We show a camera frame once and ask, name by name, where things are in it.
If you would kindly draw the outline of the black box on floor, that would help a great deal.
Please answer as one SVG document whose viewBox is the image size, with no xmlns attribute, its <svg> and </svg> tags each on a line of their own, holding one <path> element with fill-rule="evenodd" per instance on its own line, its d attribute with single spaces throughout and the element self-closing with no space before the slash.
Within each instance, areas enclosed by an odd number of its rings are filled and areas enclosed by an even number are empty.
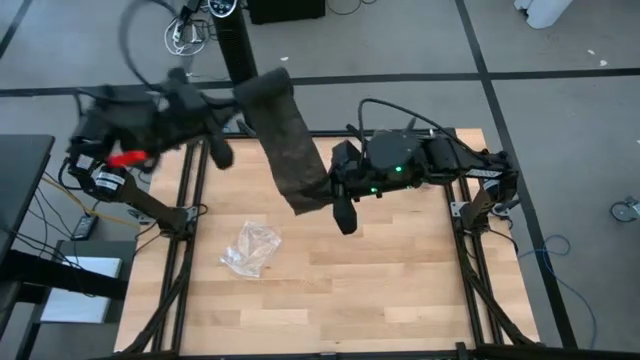
<svg viewBox="0 0 640 360">
<path fill-rule="evenodd" d="M 326 15 L 325 0 L 246 0 L 256 25 L 317 19 Z"/>
</svg>

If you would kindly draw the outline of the white object on floor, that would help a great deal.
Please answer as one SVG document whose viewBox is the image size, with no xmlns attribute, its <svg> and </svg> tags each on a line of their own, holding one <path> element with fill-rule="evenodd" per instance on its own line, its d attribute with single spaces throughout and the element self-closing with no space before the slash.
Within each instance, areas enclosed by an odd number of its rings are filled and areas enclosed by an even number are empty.
<svg viewBox="0 0 640 360">
<path fill-rule="evenodd" d="M 574 0 L 514 0 L 516 10 L 526 13 L 526 23 L 533 29 L 552 26 Z"/>
</svg>

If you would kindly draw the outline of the black desk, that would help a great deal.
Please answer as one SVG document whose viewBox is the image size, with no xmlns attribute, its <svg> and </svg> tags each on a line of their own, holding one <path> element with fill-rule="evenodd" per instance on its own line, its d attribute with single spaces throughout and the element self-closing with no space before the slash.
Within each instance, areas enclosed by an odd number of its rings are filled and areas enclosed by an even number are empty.
<svg viewBox="0 0 640 360">
<path fill-rule="evenodd" d="M 84 291 L 119 305 L 132 270 L 131 243 L 91 241 L 79 249 L 85 256 L 103 253 L 120 259 L 121 271 L 115 278 L 13 248 L 54 141 L 51 135 L 0 134 L 0 339 L 17 303 L 35 305 L 16 360 L 29 359 L 41 327 L 39 312 L 53 288 Z"/>
</svg>

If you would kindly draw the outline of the grey caster wheel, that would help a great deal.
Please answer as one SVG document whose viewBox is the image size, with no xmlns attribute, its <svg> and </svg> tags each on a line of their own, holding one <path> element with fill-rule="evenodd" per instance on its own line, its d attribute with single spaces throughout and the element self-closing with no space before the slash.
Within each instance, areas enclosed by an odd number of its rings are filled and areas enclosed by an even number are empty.
<svg viewBox="0 0 640 360">
<path fill-rule="evenodd" d="M 640 219 L 640 200 L 631 196 L 611 205 L 610 214 L 622 223 L 634 222 Z"/>
</svg>

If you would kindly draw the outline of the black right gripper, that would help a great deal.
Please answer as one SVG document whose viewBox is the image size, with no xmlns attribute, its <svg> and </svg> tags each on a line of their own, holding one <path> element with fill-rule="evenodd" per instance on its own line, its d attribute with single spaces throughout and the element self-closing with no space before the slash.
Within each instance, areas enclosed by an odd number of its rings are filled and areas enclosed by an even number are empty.
<svg viewBox="0 0 640 360">
<path fill-rule="evenodd" d="M 333 218 L 343 235 L 353 234 L 357 230 L 358 218 L 354 203 L 359 202 L 362 197 L 381 198 L 386 192 L 415 187 L 415 182 L 410 178 L 395 175 L 342 179 L 337 174 L 332 174 L 330 179 Z"/>
</svg>

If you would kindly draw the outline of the black power adapter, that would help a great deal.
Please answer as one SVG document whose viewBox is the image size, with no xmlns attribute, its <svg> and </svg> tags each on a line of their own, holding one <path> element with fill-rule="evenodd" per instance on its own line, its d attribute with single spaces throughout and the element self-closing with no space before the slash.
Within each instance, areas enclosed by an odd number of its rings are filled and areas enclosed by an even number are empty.
<svg viewBox="0 0 640 360">
<path fill-rule="evenodd" d="M 98 223 L 98 217 L 95 215 L 81 216 L 71 234 L 71 240 L 72 241 L 89 240 L 97 223 Z"/>
</svg>

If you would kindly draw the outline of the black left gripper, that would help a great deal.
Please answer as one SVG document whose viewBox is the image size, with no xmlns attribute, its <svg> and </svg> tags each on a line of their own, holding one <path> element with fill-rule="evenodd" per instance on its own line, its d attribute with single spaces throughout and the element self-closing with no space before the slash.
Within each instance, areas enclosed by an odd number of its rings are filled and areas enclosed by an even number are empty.
<svg viewBox="0 0 640 360">
<path fill-rule="evenodd" d="M 219 169 L 227 169 L 234 163 L 234 154 L 225 139 L 223 128 L 231 120 L 240 105 L 234 98 L 204 97 L 204 105 L 170 117 L 168 138 L 164 145 L 177 147 L 196 138 L 209 144 L 209 154 Z"/>
</svg>

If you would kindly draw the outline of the dark fabric mat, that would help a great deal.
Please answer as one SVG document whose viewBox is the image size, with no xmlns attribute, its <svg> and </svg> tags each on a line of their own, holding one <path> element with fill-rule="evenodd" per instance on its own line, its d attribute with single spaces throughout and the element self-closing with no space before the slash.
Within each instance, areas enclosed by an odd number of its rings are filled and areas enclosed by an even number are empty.
<svg viewBox="0 0 640 360">
<path fill-rule="evenodd" d="M 284 68 L 237 85 L 233 95 L 267 157 L 279 194 L 296 215 L 332 202 L 330 179 Z"/>
</svg>

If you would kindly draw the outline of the black tower fan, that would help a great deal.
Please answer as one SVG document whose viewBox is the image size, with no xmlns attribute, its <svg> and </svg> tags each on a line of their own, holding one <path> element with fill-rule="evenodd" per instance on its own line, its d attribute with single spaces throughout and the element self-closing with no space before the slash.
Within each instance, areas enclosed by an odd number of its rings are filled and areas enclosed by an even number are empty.
<svg viewBox="0 0 640 360">
<path fill-rule="evenodd" d="M 241 0 L 207 0 L 217 40 L 234 85 L 258 75 Z"/>
</svg>

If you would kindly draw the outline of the grey and white cabinet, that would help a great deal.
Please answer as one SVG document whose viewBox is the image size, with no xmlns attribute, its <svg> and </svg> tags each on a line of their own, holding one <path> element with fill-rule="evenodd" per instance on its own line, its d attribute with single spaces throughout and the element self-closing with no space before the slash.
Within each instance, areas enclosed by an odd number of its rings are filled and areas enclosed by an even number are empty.
<svg viewBox="0 0 640 360">
<path fill-rule="evenodd" d="M 60 241 L 58 249 L 67 260 L 101 275 L 128 281 L 135 245 L 133 241 Z M 77 292 L 53 288 L 42 309 L 43 323 L 104 324 L 117 323 L 123 300 L 89 297 Z"/>
</svg>

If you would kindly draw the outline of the clear plastic bag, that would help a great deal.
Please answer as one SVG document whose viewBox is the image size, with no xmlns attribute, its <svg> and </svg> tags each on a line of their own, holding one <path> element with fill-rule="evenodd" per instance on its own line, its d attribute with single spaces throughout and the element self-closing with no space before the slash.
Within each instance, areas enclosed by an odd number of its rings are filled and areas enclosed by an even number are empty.
<svg viewBox="0 0 640 360">
<path fill-rule="evenodd" d="M 238 275 L 260 278 L 280 244 L 281 238 L 271 228 L 246 221 L 237 240 L 220 256 L 220 262 Z"/>
</svg>

